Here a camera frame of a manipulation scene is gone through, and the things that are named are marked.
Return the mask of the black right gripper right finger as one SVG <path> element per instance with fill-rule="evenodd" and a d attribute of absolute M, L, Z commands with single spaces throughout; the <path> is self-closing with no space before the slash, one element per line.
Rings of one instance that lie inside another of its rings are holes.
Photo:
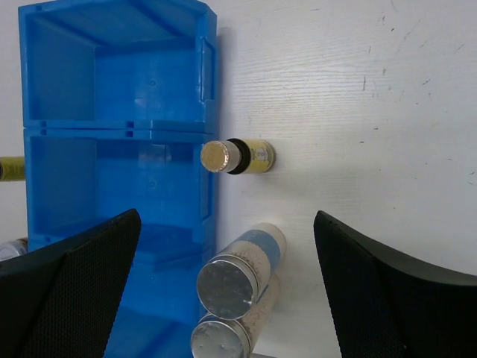
<path fill-rule="evenodd" d="M 324 211 L 313 228 L 343 357 L 476 356 L 476 276 L 407 255 Z"/>

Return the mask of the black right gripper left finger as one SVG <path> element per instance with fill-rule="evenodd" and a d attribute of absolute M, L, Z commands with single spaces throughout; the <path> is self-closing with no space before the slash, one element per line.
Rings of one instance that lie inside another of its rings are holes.
<path fill-rule="evenodd" d="M 135 209 L 1 262 L 2 357 L 102 357 L 139 241 Z"/>

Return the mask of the blue label shaker silver lid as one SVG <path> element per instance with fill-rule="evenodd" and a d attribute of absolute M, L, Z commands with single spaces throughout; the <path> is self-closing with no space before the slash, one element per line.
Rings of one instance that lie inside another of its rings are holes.
<path fill-rule="evenodd" d="M 198 297 L 213 315 L 235 320 L 245 316 L 265 291 L 287 248 L 283 232 L 270 223 L 245 231 L 199 272 Z"/>

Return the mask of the yellow label bottle gold cap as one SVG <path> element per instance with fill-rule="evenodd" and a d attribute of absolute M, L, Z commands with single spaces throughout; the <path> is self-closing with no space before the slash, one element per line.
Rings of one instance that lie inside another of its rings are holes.
<path fill-rule="evenodd" d="M 272 168 L 275 150 L 262 139 L 215 140 L 202 147 L 200 160 L 205 169 L 214 173 L 262 174 Z"/>

